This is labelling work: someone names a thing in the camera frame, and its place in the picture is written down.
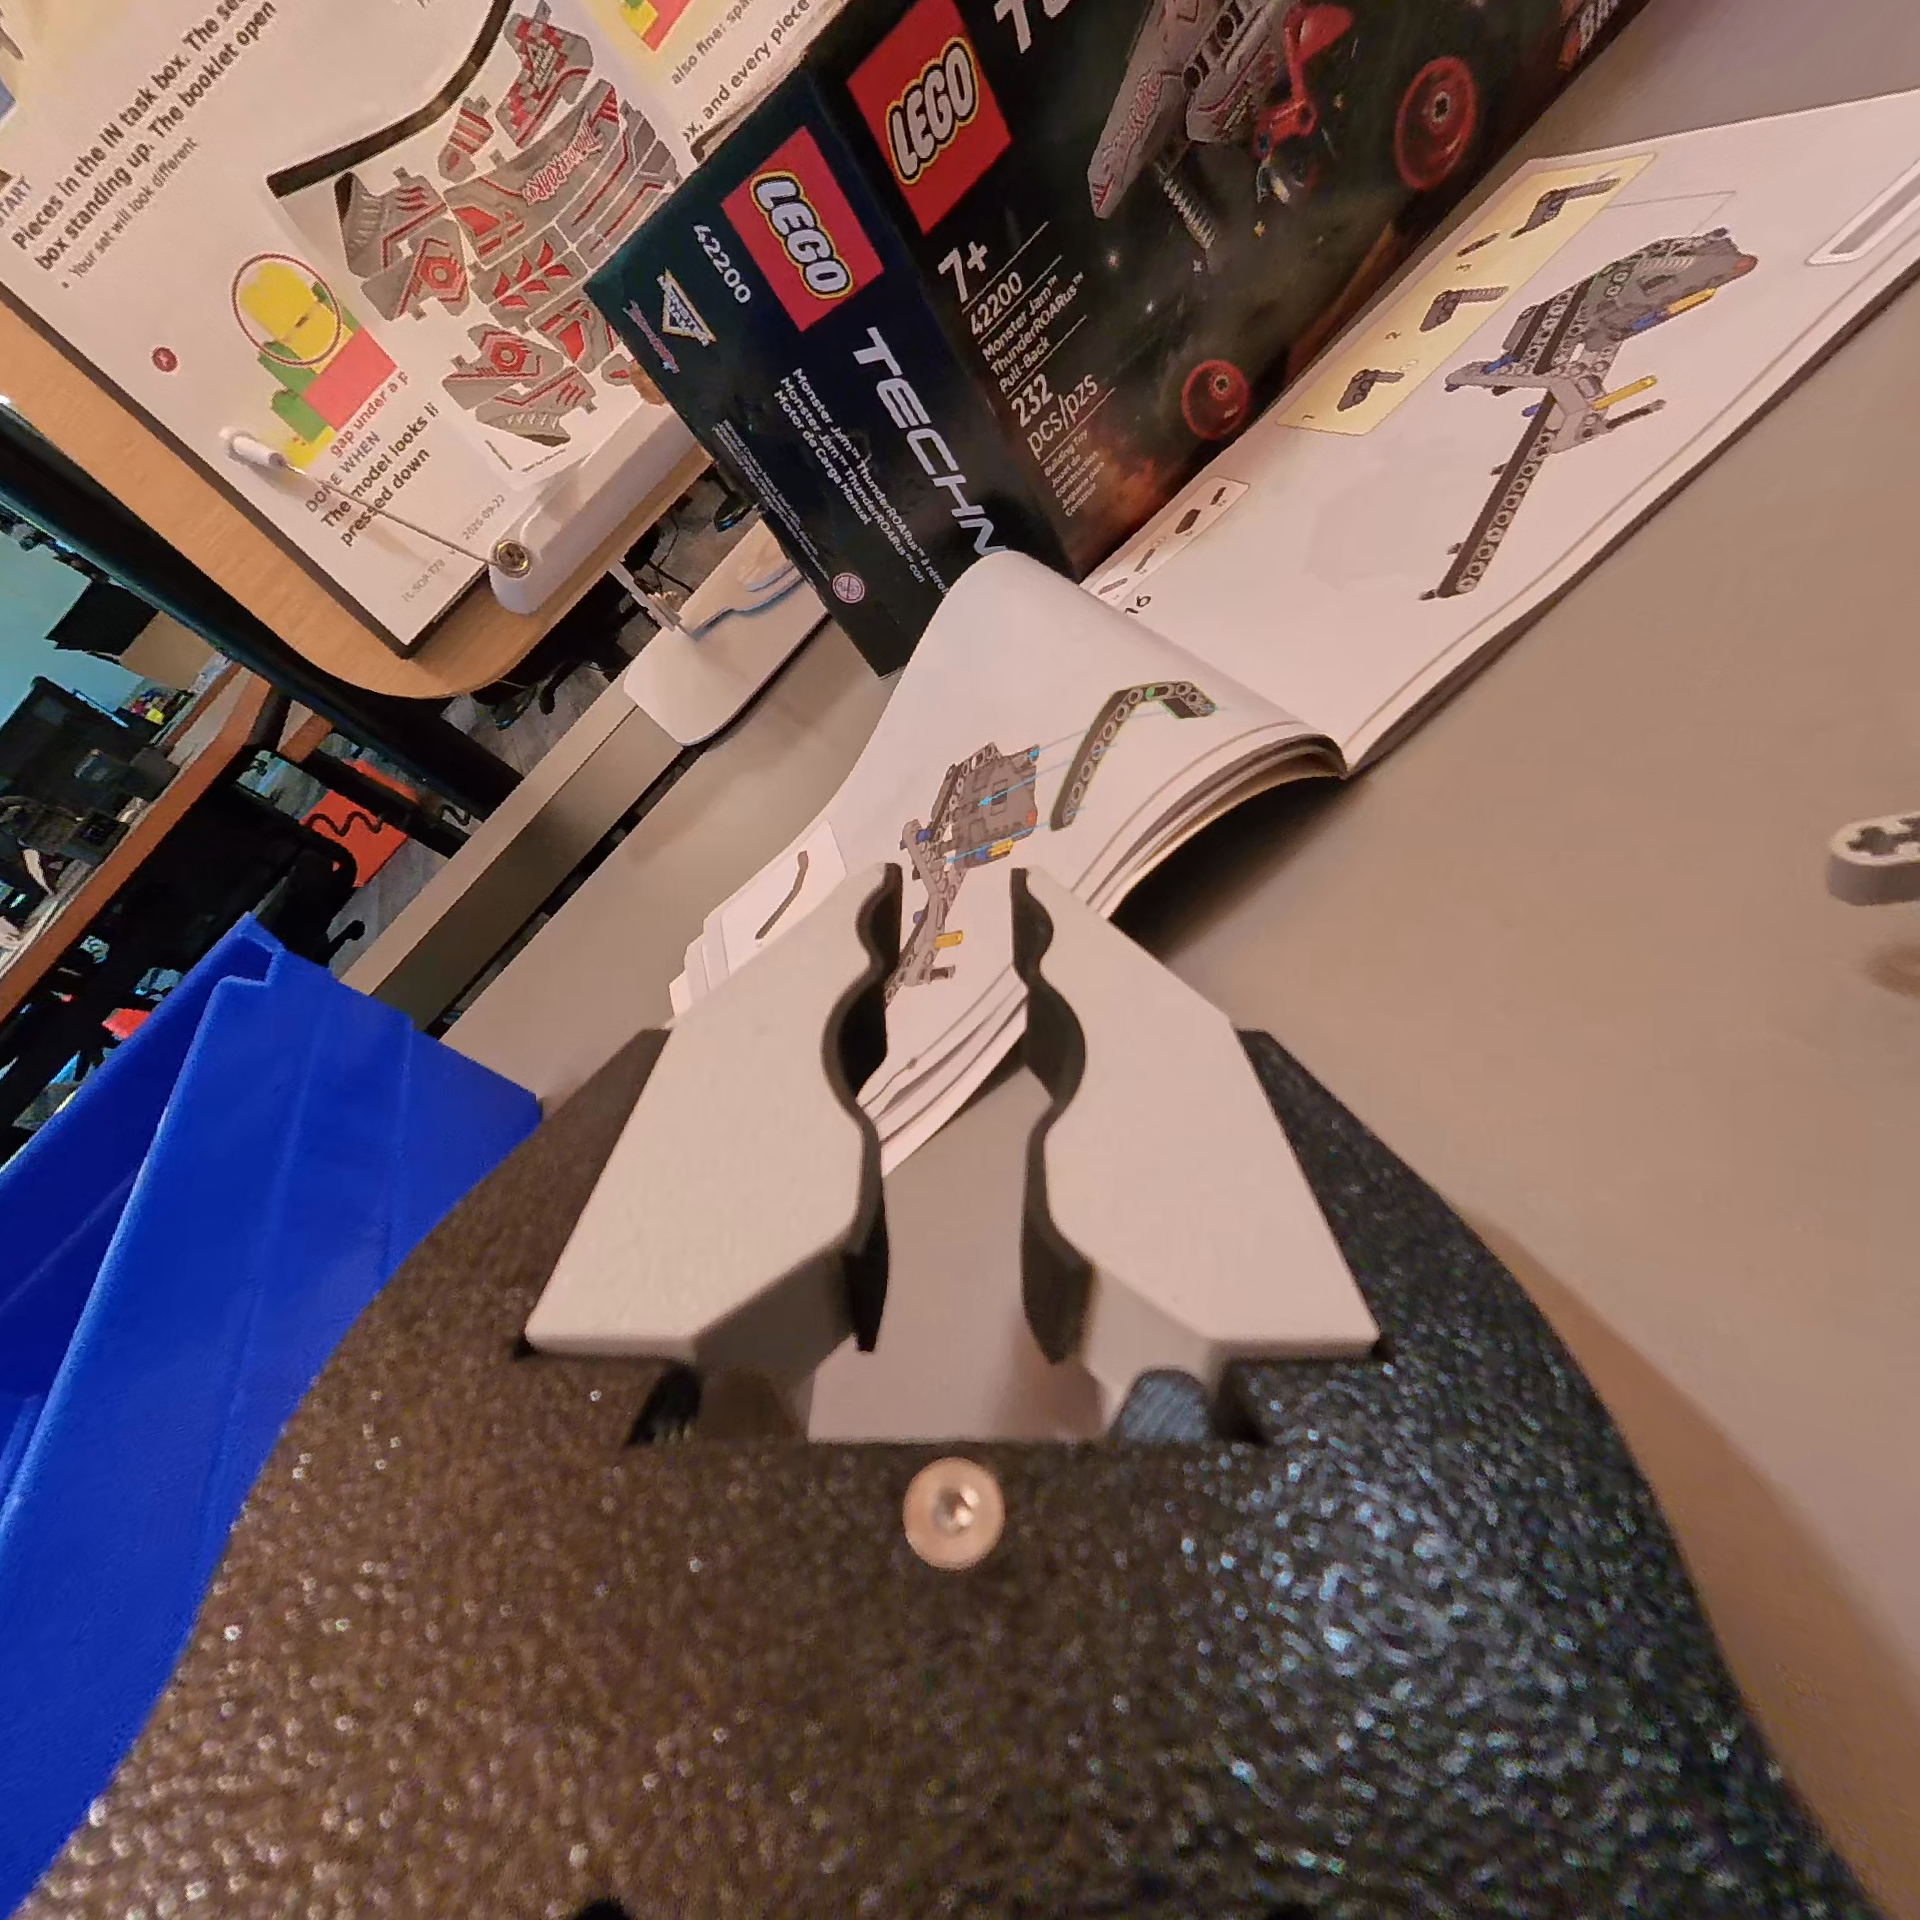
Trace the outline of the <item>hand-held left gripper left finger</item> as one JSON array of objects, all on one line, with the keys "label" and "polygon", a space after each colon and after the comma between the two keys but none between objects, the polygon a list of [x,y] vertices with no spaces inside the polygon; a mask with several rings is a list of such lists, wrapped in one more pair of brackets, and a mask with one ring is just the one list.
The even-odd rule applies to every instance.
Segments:
[{"label": "hand-held left gripper left finger", "polygon": [[844,875],[667,1037],[524,1325],[552,1358],[762,1376],[793,1417],[819,1364],[886,1312],[879,1131],[899,870]]}]

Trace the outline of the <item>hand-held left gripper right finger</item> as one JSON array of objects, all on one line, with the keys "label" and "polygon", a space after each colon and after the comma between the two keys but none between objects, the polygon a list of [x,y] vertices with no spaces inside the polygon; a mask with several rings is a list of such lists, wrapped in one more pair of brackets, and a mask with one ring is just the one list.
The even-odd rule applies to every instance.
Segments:
[{"label": "hand-held left gripper right finger", "polygon": [[1013,870],[1023,1069],[1046,1087],[1017,1298],[1113,1425],[1143,1376],[1364,1358],[1381,1325],[1234,1025],[1043,870]]}]

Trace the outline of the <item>toy brick instruction booklet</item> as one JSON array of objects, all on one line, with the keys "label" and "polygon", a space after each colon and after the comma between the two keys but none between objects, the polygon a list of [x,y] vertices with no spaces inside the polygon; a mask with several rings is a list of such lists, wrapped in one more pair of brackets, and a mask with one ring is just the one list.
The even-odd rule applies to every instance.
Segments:
[{"label": "toy brick instruction booklet", "polygon": [[1234,801],[1381,758],[1916,274],[1916,178],[1916,91],[1526,164],[1097,581],[955,581],[673,1014],[899,863],[898,1171],[1017,1042],[1013,870],[1121,912]]}]

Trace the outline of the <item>blue plastic bin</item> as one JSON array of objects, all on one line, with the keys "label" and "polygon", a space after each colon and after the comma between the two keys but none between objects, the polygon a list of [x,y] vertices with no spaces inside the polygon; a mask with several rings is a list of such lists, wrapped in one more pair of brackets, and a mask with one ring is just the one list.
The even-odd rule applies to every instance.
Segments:
[{"label": "blue plastic bin", "polygon": [[137,1735],[277,1430],[537,1098],[238,919],[0,1179],[0,1907]]}]

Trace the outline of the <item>light grey brick piece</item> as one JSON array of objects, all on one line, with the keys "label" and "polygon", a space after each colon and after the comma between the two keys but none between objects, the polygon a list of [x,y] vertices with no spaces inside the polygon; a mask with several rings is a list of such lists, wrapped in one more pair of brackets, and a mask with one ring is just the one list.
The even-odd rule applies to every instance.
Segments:
[{"label": "light grey brick piece", "polygon": [[1920,898],[1920,814],[1854,820],[1823,844],[1823,888],[1883,908]]}]

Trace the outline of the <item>wooden board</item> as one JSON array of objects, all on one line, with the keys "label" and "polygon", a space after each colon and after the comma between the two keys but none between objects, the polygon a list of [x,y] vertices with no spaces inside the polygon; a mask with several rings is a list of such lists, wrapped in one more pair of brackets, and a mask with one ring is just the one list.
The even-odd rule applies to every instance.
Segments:
[{"label": "wooden board", "polygon": [[563,612],[709,474],[709,452],[679,435],[679,464],[659,474],[613,542],[537,612],[508,612],[491,588],[470,588],[409,656],[393,656],[372,633],[372,618],[323,582],[235,482],[186,454],[172,435],[31,322],[21,303],[0,295],[0,311],[6,400],[304,662],[377,698],[443,703],[517,680]]}]

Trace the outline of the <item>dark toy brick box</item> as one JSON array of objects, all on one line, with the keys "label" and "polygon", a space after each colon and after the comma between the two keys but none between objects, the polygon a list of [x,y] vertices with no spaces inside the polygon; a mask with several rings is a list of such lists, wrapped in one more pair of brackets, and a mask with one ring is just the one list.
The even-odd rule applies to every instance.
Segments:
[{"label": "dark toy brick box", "polygon": [[588,295],[891,671],[1083,581],[1638,3],[840,3]]}]

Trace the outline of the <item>printed instruction poster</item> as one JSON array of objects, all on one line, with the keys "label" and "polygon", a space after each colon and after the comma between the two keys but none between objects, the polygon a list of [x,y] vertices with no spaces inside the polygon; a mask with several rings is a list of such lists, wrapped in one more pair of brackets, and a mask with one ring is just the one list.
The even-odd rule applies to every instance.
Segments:
[{"label": "printed instruction poster", "polygon": [[6,295],[386,652],[691,452],[588,303],[835,3],[6,3]]}]

